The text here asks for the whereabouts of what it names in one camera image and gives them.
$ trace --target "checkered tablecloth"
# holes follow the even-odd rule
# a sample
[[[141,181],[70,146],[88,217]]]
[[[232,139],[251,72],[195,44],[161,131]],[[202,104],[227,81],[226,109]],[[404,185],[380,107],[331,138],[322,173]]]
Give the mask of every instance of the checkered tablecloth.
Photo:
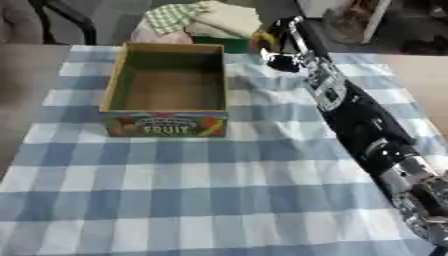
[[[432,250],[323,123],[303,77],[274,71],[257,57],[226,55],[226,138],[107,137],[98,104],[117,50],[72,48],[0,185],[1,255]],[[381,59],[335,54],[334,60],[444,170],[445,142]]]

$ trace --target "dark background object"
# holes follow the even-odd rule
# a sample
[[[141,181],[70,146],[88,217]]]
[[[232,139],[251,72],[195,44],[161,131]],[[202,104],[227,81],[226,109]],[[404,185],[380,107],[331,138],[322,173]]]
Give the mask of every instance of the dark background object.
[[[81,29],[86,45],[96,45],[96,29],[92,20],[60,0],[29,0],[42,21],[45,44],[58,44],[51,33],[51,22],[45,8],[69,20]]]

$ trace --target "white cloth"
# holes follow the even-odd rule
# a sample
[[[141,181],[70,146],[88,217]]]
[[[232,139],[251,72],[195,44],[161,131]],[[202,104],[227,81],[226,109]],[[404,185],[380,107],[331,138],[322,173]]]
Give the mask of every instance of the white cloth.
[[[215,38],[233,38],[233,39],[241,38],[241,36],[228,33],[219,28],[215,28],[197,21],[185,27],[185,32],[187,32],[192,36],[209,36]]]
[[[209,1],[209,12],[191,17],[193,20],[243,38],[251,38],[261,22],[254,8]]]

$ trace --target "open box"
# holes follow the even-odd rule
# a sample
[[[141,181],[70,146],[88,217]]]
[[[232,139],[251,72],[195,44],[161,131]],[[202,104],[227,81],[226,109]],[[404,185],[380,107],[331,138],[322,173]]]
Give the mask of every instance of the open box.
[[[125,44],[100,112],[110,136],[224,136],[226,99],[222,46]]]

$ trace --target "box label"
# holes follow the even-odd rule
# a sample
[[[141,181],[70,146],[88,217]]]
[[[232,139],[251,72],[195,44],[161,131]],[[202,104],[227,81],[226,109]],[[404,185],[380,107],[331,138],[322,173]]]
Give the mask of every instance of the box label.
[[[226,119],[217,117],[107,117],[111,136],[210,137],[224,136]]]

